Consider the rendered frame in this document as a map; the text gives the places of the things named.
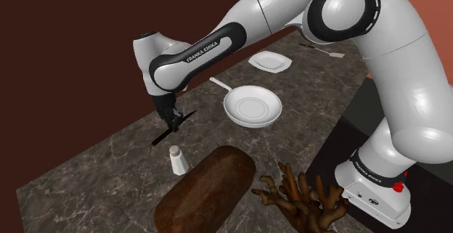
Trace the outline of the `dark robot stand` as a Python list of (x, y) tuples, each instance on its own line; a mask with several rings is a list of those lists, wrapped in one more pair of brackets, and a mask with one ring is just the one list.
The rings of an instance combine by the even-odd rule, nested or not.
[[(334, 184), (337, 164), (348, 159), (383, 119), (375, 83), (365, 78), (321, 150), (306, 171), (309, 184), (320, 175)], [(453, 162), (426, 165), (417, 163), (408, 170), (412, 212), (408, 222), (392, 230), (351, 205), (340, 222), (345, 233), (453, 233)]]

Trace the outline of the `brown branching coral ornament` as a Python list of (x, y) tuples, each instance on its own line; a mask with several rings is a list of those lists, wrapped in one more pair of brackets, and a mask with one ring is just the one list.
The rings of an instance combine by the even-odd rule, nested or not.
[(319, 175), (314, 177), (314, 186), (307, 183), (306, 174), (293, 175), (289, 163), (279, 162), (282, 184), (277, 186), (271, 176), (262, 176), (269, 190), (252, 189), (261, 197), (264, 205), (275, 205), (298, 233), (337, 233), (330, 225), (343, 218), (349, 208), (349, 201), (343, 197), (344, 188), (324, 184)]

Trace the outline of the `brown bread loaf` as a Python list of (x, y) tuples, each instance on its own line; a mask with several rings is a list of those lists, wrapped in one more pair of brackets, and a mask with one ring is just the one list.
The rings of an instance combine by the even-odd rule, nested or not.
[(220, 146), (201, 160), (158, 203), (158, 233), (217, 233), (250, 189), (256, 173), (252, 157)]

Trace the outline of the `white salt shaker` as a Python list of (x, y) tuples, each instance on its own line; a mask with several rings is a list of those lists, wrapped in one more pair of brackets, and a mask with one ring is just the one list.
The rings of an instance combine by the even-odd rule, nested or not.
[(172, 145), (169, 148), (169, 154), (174, 174), (176, 174), (177, 176), (181, 176), (188, 172), (189, 165), (179, 146)]

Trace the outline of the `white frying pan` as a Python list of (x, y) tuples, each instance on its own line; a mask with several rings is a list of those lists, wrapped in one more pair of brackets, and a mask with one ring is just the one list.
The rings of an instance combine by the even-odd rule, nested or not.
[(210, 81), (225, 88), (223, 107), (226, 115), (236, 124), (246, 128), (263, 128), (271, 125), (282, 113), (282, 102), (272, 91), (261, 86), (231, 88), (220, 80)]

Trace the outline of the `white square plate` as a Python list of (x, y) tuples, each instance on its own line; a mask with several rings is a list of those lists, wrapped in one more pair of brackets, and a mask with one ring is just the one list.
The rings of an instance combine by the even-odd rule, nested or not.
[(248, 62), (259, 70), (269, 73), (280, 73), (287, 70), (292, 64), (292, 60), (288, 57), (269, 51), (254, 54)]

